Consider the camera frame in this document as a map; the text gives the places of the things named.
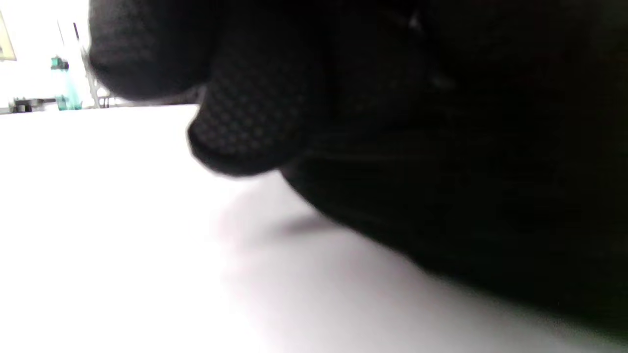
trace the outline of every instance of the gloved hand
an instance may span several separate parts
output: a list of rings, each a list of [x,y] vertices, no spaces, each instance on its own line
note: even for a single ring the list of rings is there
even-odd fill
[[[625,0],[91,0],[129,99],[422,265],[628,331]]]

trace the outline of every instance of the white table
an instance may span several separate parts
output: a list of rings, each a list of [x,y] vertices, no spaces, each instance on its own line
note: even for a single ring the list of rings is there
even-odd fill
[[[0,116],[0,352],[628,351],[209,173],[194,112]]]

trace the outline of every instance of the white wall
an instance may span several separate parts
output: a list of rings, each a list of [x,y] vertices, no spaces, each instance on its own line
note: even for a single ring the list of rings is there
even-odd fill
[[[87,3],[88,0],[0,0],[0,11],[17,57],[16,62],[0,62],[0,107],[8,106],[14,97],[53,97],[50,59],[55,55],[70,62],[79,94],[89,97],[72,26],[72,22],[78,22],[79,29],[87,27]],[[65,47],[57,20],[62,26]]]

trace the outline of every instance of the teal object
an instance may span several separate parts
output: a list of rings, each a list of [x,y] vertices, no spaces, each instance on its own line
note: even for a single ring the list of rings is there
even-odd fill
[[[70,76],[70,64],[60,58],[52,58],[53,81],[57,87],[55,100],[60,111],[77,111],[83,109],[83,102],[74,86]]]

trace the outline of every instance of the textured fabric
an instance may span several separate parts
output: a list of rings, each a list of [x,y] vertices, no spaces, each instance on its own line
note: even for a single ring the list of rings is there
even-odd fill
[[[188,132],[455,276],[628,332],[625,0],[92,0],[122,96],[205,89]]]

